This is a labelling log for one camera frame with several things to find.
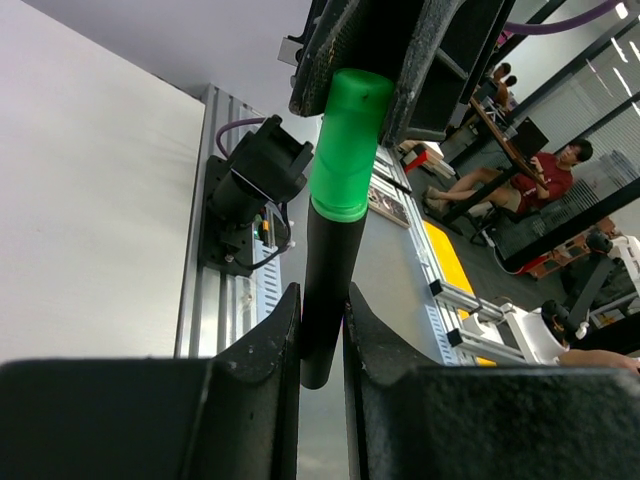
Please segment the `black green-tipped marker pen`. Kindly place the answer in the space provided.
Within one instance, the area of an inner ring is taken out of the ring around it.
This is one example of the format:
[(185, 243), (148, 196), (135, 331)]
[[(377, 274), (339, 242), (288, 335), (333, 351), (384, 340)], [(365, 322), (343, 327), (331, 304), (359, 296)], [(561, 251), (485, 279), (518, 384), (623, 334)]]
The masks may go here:
[(311, 205), (301, 318), (301, 384), (328, 381), (366, 219), (337, 222)]

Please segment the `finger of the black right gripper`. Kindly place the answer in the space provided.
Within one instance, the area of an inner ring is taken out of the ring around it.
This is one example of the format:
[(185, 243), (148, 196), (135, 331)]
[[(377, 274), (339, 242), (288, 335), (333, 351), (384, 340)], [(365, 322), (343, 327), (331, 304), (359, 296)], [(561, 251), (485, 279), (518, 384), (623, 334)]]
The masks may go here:
[(395, 82), (423, 5), (405, 0), (327, 1), (313, 31), (305, 35), (290, 111), (300, 117), (322, 114), (332, 78), (341, 69)]
[(512, 1), (419, 1), (379, 134), (382, 146), (441, 141), (485, 72)]

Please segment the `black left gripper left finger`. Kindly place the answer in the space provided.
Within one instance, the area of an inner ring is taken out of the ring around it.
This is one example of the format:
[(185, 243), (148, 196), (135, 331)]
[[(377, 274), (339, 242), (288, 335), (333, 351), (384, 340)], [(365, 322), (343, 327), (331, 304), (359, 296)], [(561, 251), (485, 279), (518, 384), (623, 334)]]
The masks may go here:
[(1, 368), (5, 479), (292, 479), (300, 288), (212, 358)]

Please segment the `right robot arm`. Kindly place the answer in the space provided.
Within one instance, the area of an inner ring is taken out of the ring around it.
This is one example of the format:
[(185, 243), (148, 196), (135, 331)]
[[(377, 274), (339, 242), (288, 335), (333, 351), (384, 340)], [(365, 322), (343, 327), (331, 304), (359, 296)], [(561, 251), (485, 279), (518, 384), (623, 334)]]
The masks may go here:
[(315, 1), (296, 40), (289, 109), (320, 117), (315, 143), (299, 142), (278, 116), (247, 133), (205, 197), (206, 241), (238, 261), (230, 232), (266, 204), (285, 208), (310, 191), (307, 264), (354, 264), (378, 147), (440, 140), (479, 80), (512, 10), (509, 1)]

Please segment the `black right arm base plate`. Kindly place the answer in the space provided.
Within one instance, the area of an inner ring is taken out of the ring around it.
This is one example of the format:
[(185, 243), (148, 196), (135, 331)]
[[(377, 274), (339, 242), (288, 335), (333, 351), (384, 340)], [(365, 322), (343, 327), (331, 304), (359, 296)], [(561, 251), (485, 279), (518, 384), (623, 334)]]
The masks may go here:
[(227, 275), (249, 277), (253, 260), (254, 217), (264, 206), (216, 155), (206, 163), (198, 260)]

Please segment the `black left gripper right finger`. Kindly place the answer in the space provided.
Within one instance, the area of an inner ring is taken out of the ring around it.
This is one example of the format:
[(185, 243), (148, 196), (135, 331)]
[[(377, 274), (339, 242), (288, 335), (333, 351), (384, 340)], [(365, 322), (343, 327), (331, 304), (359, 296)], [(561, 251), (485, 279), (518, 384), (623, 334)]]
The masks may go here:
[(639, 379), (602, 368), (441, 366), (349, 289), (354, 479), (635, 479)]

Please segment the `green pen cap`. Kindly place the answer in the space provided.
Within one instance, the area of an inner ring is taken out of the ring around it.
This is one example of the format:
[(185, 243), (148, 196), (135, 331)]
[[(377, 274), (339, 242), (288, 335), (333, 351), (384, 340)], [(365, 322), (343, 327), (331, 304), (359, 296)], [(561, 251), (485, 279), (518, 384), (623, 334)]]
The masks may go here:
[(368, 188), (394, 84), (366, 71), (334, 75), (316, 144), (309, 188), (322, 217), (353, 223), (365, 216)]

